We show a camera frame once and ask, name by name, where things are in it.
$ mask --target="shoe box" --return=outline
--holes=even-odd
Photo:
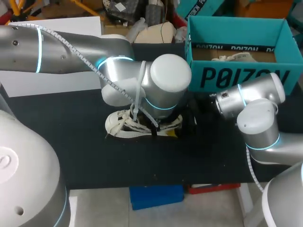
[[[240,52],[257,62],[212,61]],[[275,72],[289,95],[303,72],[302,55],[284,19],[189,17],[185,55],[194,92],[217,92]]]

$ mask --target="black table surface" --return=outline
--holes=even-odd
[[[134,51],[146,61],[164,53],[184,56],[181,44],[137,44]],[[52,145],[69,189],[253,181],[233,121],[219,121],[215,143],[205,150],[198,136],[105,138],[107,116],[121,108],[105,104],[100,90],[8,98],[1,87],[1,94],[16,117]],[[281,131],[303,133],[302,101],[298,92],[279,106]],[[261,182],[288,168],[254,161],[253,167]]]

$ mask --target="clutter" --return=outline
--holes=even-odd
[[[143,16],[144,8],[144,0],[112,0],[106,11],[109,19],[128,21],[133,25]]]
[[[11,18],[12,12],[8,10],[3,1],[0,0],[0,25],[5,25]]]
[[[188,21],[189,16],[212,16],[224,0],[180,0],[174,1],[177,14]]]
[[[133,210],[181,202],[184,199],[182,185],[129,187]]]
[[[175,34],[175,43],[182,43],[186,40],[187,27],[181,27],[177,29]]]
[[[164,4],[161,0],[148,0],[148,4],[164,7]]]
[[[303,2],[296,4],[291,12],[291,16],[303,25]]]
[[[82,0],[81,4],[87,6],[91,10],[99,11],[103,9],[101,1],[94,0]],[[51,3],[44,6],[42,9],[42,15],[46,19],[64,18],[64,17],[81,17],[87,11],[70,0],[60,0],[59,3]]]
[[[301,45],[303,44],[303,34],[300,33],[298,30],[294,29],[293,27],[290,27],[290,30],[293,34],[293,38],[298,44],[298,47],[301,47]]]
[[[303,72],[303,58],[286,20],[195,16],[187,29],[190,91],[216,92],[274,72],[289,95]],[[211,61],[243,51],[257,62]]]
[[[171,43],[176,29],[170,22],[148,27],[141,31],[135,43],[145,44],[169,44]]]
[[[147,28],[147,24],[145,23],[145,19],[144,18],[140,18],[140,20],[138,20],[134,26],[129,30],[128,34],[126,35],[127,40],[130,43],[133,43],[139,32],[141,32],[142,30]]]
[[[303,2],[297,3],[291,13],[288,15],[287,20],[301,33],[303,33]]]
[[[146,6],[145,19],[148,27],[165,22],[165,9],[163,6],[149,4]]]
[[[237,0],[235,3],[236,17],[286,18],[293,0]]]

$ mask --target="silver robotic arm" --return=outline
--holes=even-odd
[[[102,78],[107,104],[136,100],[157,120],[171,114],[191,81],[190,67],[176,55],[137,62],[124,39],[58,34],[37,26],[0,26],[0,69],[53,74],[93,70]],[[0,226],[68,227],[68,192],[55,151],[20,123],[3,99],[0,104]]]
[[[0,26],[0,34],[1,70],[54,74],[92,70],[60,38],[37,27]],[[137,98],[138,105],[154,119],[163,119],[171,114],[191,81],[190,67],[176,55],[138,62],[127,40],[58,34],[110,80],[100,79],[102,97],[109,105],[124,106],[131,103],[127,96]],[[111,82],[127,95],[114,89]]]

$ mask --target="tiled floor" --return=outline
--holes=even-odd
[[[133,211],[128,188],[71,191],[70,227],[242,227],[235,190],[186,195],[183,202]]]

